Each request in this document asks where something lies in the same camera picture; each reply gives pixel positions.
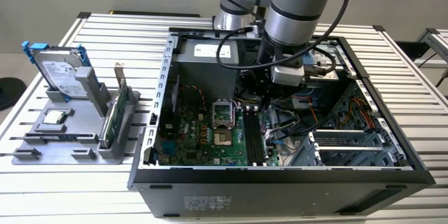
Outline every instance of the white label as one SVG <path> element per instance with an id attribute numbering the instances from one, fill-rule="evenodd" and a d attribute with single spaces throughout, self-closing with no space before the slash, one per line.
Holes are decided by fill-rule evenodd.
<path id="1" fill-rule="evenodd" d="M 70 64 L 57 61 L 43 61 L 41 64 L 61 93 L 69 97 L 86 96 L 81 83 L 74 79 L 74 68 Z"/>
<path id="2" fill-rule="evenodd" d="M 231 196 L 183 196 L 185 209 L 194 210 L 227 210 Z"/>
<path id="3" fill-rule="evenodd" d="M 215 57 L 217 45 L 197 44 L 194 45 L 194 56 L 195 57 Z M 218 52 L 219 58 L 230 58 L 230 46 L 223 45 L 221 51 Z"/>

